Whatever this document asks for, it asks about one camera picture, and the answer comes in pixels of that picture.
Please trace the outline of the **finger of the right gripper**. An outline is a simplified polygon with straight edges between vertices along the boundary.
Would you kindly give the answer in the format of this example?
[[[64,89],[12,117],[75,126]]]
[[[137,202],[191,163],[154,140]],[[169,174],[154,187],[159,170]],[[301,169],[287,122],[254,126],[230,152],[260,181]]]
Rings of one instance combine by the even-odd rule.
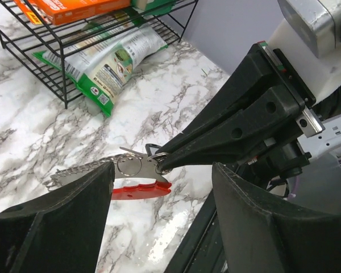
[[[305,104],[284,86],[259,91],[223,87],[202,111],[159,149],[159,170],[190,165],[246,163],[301,135]]]
[[[182,135],[198,137],[222,126],[241,137],[276,130],[314,104],[315,96],[285,53],[259,42]]]

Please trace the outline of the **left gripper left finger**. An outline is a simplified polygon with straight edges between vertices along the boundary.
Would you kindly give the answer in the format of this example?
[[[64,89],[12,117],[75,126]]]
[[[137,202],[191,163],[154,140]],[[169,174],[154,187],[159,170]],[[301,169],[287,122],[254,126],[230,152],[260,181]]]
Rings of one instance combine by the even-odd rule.
[[[106,163],[0,212],[0,272],[94,272],[114,176]]]

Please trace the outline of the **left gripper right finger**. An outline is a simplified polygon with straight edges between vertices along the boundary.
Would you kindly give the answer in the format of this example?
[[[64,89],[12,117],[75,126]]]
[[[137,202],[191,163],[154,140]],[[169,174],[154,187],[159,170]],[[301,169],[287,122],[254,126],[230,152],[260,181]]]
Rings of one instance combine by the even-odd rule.
[[[341,214],[294,205],[221,163],[212,184],[229,272],[341,272]]]

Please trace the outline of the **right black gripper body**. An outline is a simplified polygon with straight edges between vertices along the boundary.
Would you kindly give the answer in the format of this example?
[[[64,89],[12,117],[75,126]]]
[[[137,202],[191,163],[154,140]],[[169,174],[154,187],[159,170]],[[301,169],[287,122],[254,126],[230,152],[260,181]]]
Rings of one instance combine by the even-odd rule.
[[[311,155],[297,138],[321,132],[312,112],[315,95],[280,49],[251,48],[239,69],[252,76],[235,113],[235,161],[249,164],[255,176],[300,174]]]

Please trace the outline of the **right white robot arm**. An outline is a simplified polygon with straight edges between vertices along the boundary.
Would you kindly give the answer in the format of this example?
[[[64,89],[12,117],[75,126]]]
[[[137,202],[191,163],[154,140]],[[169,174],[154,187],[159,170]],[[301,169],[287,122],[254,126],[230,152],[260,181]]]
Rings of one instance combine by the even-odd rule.
[[[158,168],[247,163],[261,178],[291,177],[341,155],[341,48],[251,46],[219,92],[159,149]]]

